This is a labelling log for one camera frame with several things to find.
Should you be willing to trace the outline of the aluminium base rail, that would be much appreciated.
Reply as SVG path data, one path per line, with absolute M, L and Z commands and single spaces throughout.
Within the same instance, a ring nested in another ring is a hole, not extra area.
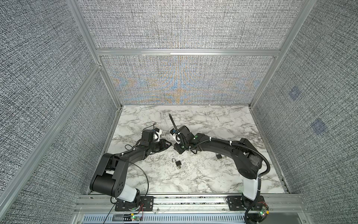
M 160 194 L 152 193 L 154 197 L 151 204 L 152 210 L 148 213 L 233 213 L 230 207 L 234 203 L 227 200 L 227 197 L 239 198 L 239 194 Z M 270 213 L 289 212 L 307 213 L 299 194 L 262 194 L 265 204 Z M 80 196 L 74 213 L 89 214 L 106 213 L 113 207 L 110 197 L 105 195 L 82 195 Z

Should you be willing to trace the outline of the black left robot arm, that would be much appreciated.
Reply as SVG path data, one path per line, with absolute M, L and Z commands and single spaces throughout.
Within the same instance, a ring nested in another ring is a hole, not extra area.
M 158 128 L 145 129 L 141 139 L 130 150 L 119 154 L 104 154 L 90 181 L 89 189 L 121 201 L 138 204 L 140 191 L 126 184 L 127 171 L 137 161 L 172 146 L 171 142 L 160 136 L 161 130 Z

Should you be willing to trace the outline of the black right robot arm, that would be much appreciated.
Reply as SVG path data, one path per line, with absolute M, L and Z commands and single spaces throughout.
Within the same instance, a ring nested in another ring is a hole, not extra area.
M 182 154 L 184 151 L 213 152 L 231 158 L 239 174 L 243 177 L 242 206 L 248 208 L 257 203 L 261 190 L 261 177 L 269 173 L 268 160 L 259 153 L 248 139 L 227 141 L 212 138 L 203 133 L 192 134 L 186 126 L 172 129 L 171 136 L 176 141 L 174 149 Z

